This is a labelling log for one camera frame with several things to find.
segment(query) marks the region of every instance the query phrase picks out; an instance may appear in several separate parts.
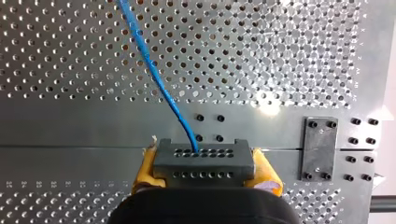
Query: perforated metal panel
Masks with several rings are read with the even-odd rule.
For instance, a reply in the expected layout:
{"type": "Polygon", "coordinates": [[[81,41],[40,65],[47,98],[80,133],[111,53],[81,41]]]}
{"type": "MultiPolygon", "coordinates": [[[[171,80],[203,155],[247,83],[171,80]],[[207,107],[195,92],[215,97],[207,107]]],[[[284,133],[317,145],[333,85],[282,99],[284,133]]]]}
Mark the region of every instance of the perforated metal panel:
{"type": "MultiPolygon", "coordinates": [[[[142,1],[133,11],[179,101],[349,107],[361,7],[355,1],[142,1]]],[[[3,21],[8,98],[163,100],[111,1],[9,2],[3,21]]]]}
{"type": "MultiPolygon", "coordinates": [[[[0,223],[105,223],[130,194],[142,160],[138,148],[2,147],[0,223]]],[[[264,151],[285,182],[283,199],[306,224],[365,223],[368,218],[373,152],[337,151],[333,182],[297,180],[298,150],[264,151]],[[356,162],[347,161],[348,156],[356,162]],[[354,176],[354,181],[345,180],[354,176]]]]}
{"type": "MultiPolygon", "coordinates": [[[[344,165],[344,156],[361,158],[371,153],[361,149],[375,148],[380,139],[372,119],[381,119],[393,1],[131,5],[150,58],[203,142],[240,138],[276,149],[268,157],[303,223],[366,222],[372,183],[360,176],[373,167],[344,165]],[[336,147],[355,150],[336,156],[332,183],[297,181],[299,153],[280,150],[302,147],[304,117],[338,119],[336,147]],[[346,173],[355,176],[353,183],[346,173]]],[[[106,221],[129,193],[141,161],[140,150],[128,148],[147,146],[154,134],[186,143],[182,128],[150,79],[115,0],[2,0],[0,16],[0,222],[106,221]],[[72,203],[65,204],[67,198],[72,203]]]]}
{"type": "MultiPolygon", "coordinates": [[[[220,134],[301,147],[303,117],[328,116],[341,120],[338,147],[370,148],[366,139],[380,136],[368,119],[382,104],[389,4],[133,1],[132,10],[166,88],[204,142],[220,134]]],[[[142,147],[153,134],[187,142],[115,1],[0,6],[3,144],[142,147]]]]}

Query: hole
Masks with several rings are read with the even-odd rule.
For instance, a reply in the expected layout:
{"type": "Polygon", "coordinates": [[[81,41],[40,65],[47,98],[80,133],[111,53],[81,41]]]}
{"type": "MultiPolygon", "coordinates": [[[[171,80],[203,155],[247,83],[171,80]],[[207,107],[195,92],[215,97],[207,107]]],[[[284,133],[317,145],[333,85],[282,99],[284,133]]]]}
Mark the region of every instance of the hole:
{"type": "Polygon", "coordinates": [[[207,173],[206,173],[206,172],[201,172],[201,173],[199,174],[199,176],[200,176],[201,178],[206,178],[206,177],[207,177],[207,173]]]}
{"type": "Polygon", "coordinates": [[[196,178],[197,176],[198,176],[198,174],[196,172],[191,173],[191,178],[196,178]]]}
{"type": "Polygon", "coordinates": [[[219,174],[218,174],[218,178],[224,178],[225,177],[225,174],[224,174],[224,172],[219,172],[219,174]]]}

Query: aluminum panel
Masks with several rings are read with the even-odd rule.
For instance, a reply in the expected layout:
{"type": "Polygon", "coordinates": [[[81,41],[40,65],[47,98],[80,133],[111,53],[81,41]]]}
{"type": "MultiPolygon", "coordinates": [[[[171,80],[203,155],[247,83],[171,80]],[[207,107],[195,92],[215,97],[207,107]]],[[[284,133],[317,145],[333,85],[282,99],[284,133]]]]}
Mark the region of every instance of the aluminum panel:
{"type": "MultiPolygon", "coordinates": [[[[134,148],[2,147],[0,223],[106,223],[126,197],[142,160],[134,148]]],[[[375,158],[370,151],[337,151],[332,182],[298,180],[299,150],[264,152],[285,183],[283,198],[302,223],[367,223],[375,158]],[[356,162],[347,161],[348,156],[356,162]],[[355,177],[345,180],[345,175],[355,177]]]]}
{"type": "MultiPolygon", "coordinates": [[[[301,147],[303,119],[313,116],[340,120],[337,147],[376,146],[366,138],[379,140],[380,128],[367,121],[380,119],[392,1],[132,5],[167,89],[205,142],[220,134],[301,147]],[[218,114],[226,120],[213,122],[218,114]]],[[[0,144],[142,147],[153,134],[187,142],[115,1],[0,8],[0,144]]]]}

